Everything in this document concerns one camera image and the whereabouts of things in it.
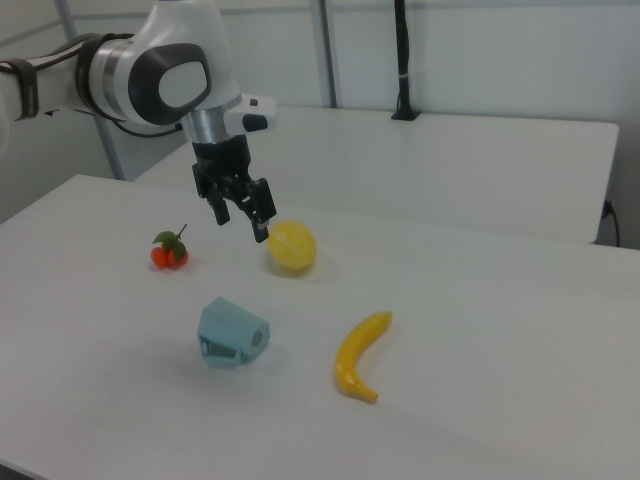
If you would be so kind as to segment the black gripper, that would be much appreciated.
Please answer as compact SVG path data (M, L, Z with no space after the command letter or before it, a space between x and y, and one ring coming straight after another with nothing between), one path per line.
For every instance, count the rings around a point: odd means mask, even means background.
M241 201L241 210L251 221L257 243L269 237L269 221L277 210L268 181L252 180L249 175L251 155L245 136L235 136L219 143L193 143L193 165L198 195L206 198L218 225L230 220L225 198Z

